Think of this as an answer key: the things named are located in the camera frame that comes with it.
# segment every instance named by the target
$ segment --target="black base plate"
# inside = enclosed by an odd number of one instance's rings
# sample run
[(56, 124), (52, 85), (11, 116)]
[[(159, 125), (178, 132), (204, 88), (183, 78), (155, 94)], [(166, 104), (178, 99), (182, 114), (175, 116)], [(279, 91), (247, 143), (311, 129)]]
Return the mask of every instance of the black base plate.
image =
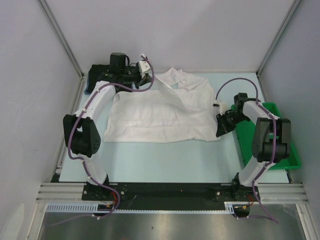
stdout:
[[(220, 183), (110, 183), (120, 194), (121, 210), (216, 211), (224, 202), (249, 202), (252, 192), (234, 192), (230, 184)], [(113, 201), (110, 191), (86, 183), (84, 201)]]

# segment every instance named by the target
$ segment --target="green plastic bin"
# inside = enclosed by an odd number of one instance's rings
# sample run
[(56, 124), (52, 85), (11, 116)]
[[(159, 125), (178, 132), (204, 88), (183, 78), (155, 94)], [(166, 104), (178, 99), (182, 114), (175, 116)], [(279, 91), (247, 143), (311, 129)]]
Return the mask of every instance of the green plastic bin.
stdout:
[[(265, 102), (262, 104), (271, 113), (281, 118), (277, 105), (273, 102)], [(251, 145), (255, 133), (255, 124), (252, 121), (242, 121), (235, 127), (237, 139), (241, 149), (242, 160), (245, 165), (248, 164), (252, 157)], [(279, 163), (272, 166), (270, 169), (298, 169), (301, 167), (300, 159), (297, 155), (296, 148), (291, 142), (291, 152), (287, 159), (282, 159)]]

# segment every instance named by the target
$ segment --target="gray wall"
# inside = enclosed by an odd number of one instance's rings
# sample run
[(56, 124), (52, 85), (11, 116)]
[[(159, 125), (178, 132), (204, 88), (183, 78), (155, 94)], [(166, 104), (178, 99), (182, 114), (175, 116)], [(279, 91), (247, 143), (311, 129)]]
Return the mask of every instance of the gray wall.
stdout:
[(320, 223), (320, 1), (305, 0), (261, 76), (268, 101), (291, 120), (302, 181)]
[(293, 0), (48, 0), (81, 69), (145, 53), (158, 71), (255, 72)]
[(1, 1), (0, 33), (0, 231), (23, 203), (21, 239), (79, 78), (36, 0)]

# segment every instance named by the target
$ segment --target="cable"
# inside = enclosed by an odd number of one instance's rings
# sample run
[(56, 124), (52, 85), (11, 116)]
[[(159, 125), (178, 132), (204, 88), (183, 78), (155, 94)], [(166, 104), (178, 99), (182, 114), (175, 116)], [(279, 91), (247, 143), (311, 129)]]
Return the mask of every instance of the cable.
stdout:
[(252, 196), (248, 195), (248, 199), (249, 199), (249, 207), (252, 206), (255, 203), (255, 200)]
[(72, 160), (81, 160), (81, 161), (82, 161), (82, 164), (83, 164), (84, 171), (85, 171), (85, 173), (87, 174), (88, 178), (91, 179), (91, 181), (94, 182), (96, 185), (98, 185), (98, 186), (100, 186), (100, 187), (102, 187), (102, 188), (108, 189), (108, 190), (114, 192), (115, 195), (116, 195), (117, 201), (116, 201), (115, 207), (114, 207), (110, 212), (108, 212), (106, 215), (104, 215), (104, 216), (99, 216), (99, 217), (97, 217), (97, 219), (104, 219), (104, 218), (106, 218), (107, 216), (109, 216), (111, 213), (113, 213), (113, 212), (118, 208), (118, 206), (119, 206), (119, 204), (120, 204), (120, 195), (119, 195), (119, 193), (118, 193), (117, 190), (113, 189), (112, 187), (109, 187), (109, 186), (106, 186), (106, 185), (103, 185), (103, 184), (97, 182), (97, 181), (91, 176), (91, 174), (90, 174), (90, 172), (89, 172), (89, 170), (88, 170), (88, 167), (87, 167), (87, 163), (86, 163), (85, 159), (84, 159), (82, 156), (72, 156), (72, 153), (71, 153), (71, 142), (72, 142), (73, 136), (74, 136), (74, 134), (75, 134), (75, 131), (76, 131), (76, 128), (77, 128), (77, 126), (78, 126), (78, 124), (79, 124), (80, 119), (81, 119), (82, 116), (85, 114), (85, 111), (88, 109), (88, 107), (90, 106), (90, 104), (92, 103), (92, 101), (94, 100), (94, 98), (96, 97), (96, 95), (97, 95), (102, 89), (104, 89), (104, 88), (106, 88), (106, 87), (108, 87), (108, 86), (118, 86), (118, 87), (121, 87), (121, 88), (126, 89), (126, 90), (128, 90), (128, 91), (141, 93), (141, 92), (145, 92), (145, 91), (149, 90), (149, 89), (152, 87), (152, 85), (153, 85), (154, 82), (155, 82), (155, 70), (154, 70), (154, 67), (152, 66), (151, 62), (150, 62), (146, 57), (144, 57), (143, 55), (141, 55), (141, 58), (150, 65), (151, 73), (152, 73), (152, 80), (151, 80), (150, 85), (149, 85), (147, 88), (145, 88), (145, 89), (132, 89), (132, 88), (130, 88), (130, 87), (121, 85), (121, 84), (119, 84), (119, 83), (114, 83), (114, 82), (110, 82), (110, 83), (106, 83), (106, 84), (102, 85), (102, 86), (99, 87), (98, 90), (95, 91), (95, 92), (92, 94), (92, 96), (90, 97), (88, 103), (87, 103), (87, 104), (85, 105), (85, 107), (84, 107), (84, 110), (81, 111), (81, 113), (79, 114), (78, 118), (76, 119), (76, 121), (75, 121), (75, 123), (74, 123), (74, 125), (73, 125), (73, 127), (72, 127), (70, 136), (69, 136), (68, 145), (67, 145), (67, 150), (68, 150), (68, 156), (69, 156), (69, 158), (72, 159)]
[(127, 60), (127, 66), (130, 66), (130, 58), (129, 58), (129, 56), (128, 55), (125, 55), (125, 58), (126, 58), (126, 60)]
[(233, 82), (235, 80), (245, 80), (245, 81), (248, 81), (250, 82), (254, 88), (255, 88), (255, 103), (258, 105), (258, 88), (257, 88), (257, 85), (255, 85), (255, 83), (253, 81), (251, 81), (250, 79), (248, 78), (245, 78), (245, 77), (236, 77), (236, 78), (233, 78), (227, 82), (225, 82), (218, 90), (218, 92), (216, 93), (216, 96), (215, 96), (215, 100), (218, 99), (218, 96), (219, 96), (219, 93), (221, 92), (221, 90), (230, 82)]
[(272, 155), (271, 155), (271, 159), (269, 162), (267, 162), (264, 166), (263, 166), (263, 169), (257, 174), (257, 176), (253, 179), (252, 181), (252, 191), (253, 191), (253, 194), (254, 194), (254, 197), (255, 199), (258, 201), (260, 207), (262, 208), (262, 210), (268, 215), (267, 216), (262, 216), (262, 215), (251, 215), (251, 216), (247, 216), (247, 217), (237, 217), (236, 214), (234, 214), (234, 216), (238, 219), (249, 219), (249, 218), (263, 218), (263, 219), (269, 219), (273, 222), (275, 222), (276, 224), (279, 224), (279, 222), (268, 212), (268, 210), (263, 206), (263, 204), (261, 203), (260, 199), (258, 198), (258, 195), (256, 193), (256, 190), (255, 190), (255, 183), (256, 181), (261, 177), (261, 175), (266, 171), (267, 167), (271, 164), (274, 163), (275, 161), (275, 156), (276, 156), (276, 143), (277, 143), (277, 123), (276, 123), (276, 119), (275, 117), (271, 114), (270, 111), (268, 111), (264, 106), (261, 105), (261, 103), (259, 102), (259, 99), (258, 99), (258, 87), (257, 85), (251, 81), (250, 79), (247, 79), (247, 78), (244, 78), (244, 77), (236, 77), (236, 78), (233, 78), (227, 82), (225, 82), (218, 90), (218, 92), (216, 93), (216, 96), (215, 96), (215, 100), (218, 99), (218, 95), (219, 93), (221, 92), (222, 88), (225, 87), (228, 83), (230, 82), (233, 82), (235, 80), (245, 80), (245, 81), (248, 81), (250, 82), (253, 86), (254, 86), (254, 89), (255, 89), (255, 103), (256, 105), (262, 109), (271, 119), (272, 119), (272, 124), (273, 124), (273, 140), (272, 140)]
[(82, 217), (92, 217), (92, 216), (93, 216), (93, 215), (92, 215), (92, 214), (89, 214), (89, 213), (81, 214), (81, 215), (77, 215), (77, 216), (70, 217), (70, 218), (65, 219), (65, 220), (62, 220), (62, 221), (55, 222), (55, 223), (53, 223), (53, 224), (48, 224), (47, 227), (55, 227), (55, 226), (57, 226), (57, 225), (67, 223), (67, 222), (69, 222), (69, 221), (72, 221), (72, 220), (75, 220), (75, 219), (78, 219), (78, 218), (82, 218)]

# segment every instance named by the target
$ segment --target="light blue table surface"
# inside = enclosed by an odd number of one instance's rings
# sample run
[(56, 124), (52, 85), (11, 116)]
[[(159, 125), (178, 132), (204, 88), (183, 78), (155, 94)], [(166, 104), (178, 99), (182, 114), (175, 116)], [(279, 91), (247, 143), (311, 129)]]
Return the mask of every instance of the light blue table surface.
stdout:
[[(232, 78), (248, 78), (256, 83), (259, 99), (263, 101), (255, 73), (194, 74), (207, 78), (215, 93)], [(231, 106), (237, 93), (255, 97), (255, 89), (249, 82), (237, 80), (223, 88), (219, 100)], [(82, 96), (80, 106), (88, 97)], [(212, 142), (105, 143), (104, 132), (111, 107), (112, 101), (106, 105), (96, 122), (101, 136), (101, 147), (97, 154), (111, 182), (229, 183), (244, 168), (235, 131)], [(80, 161), (71, 160), (66, 155), (59, 180), (85, 182), (87, 176)], [(285, 170), (269, 170), (259, 182), (288, 183), (288, 178)]]

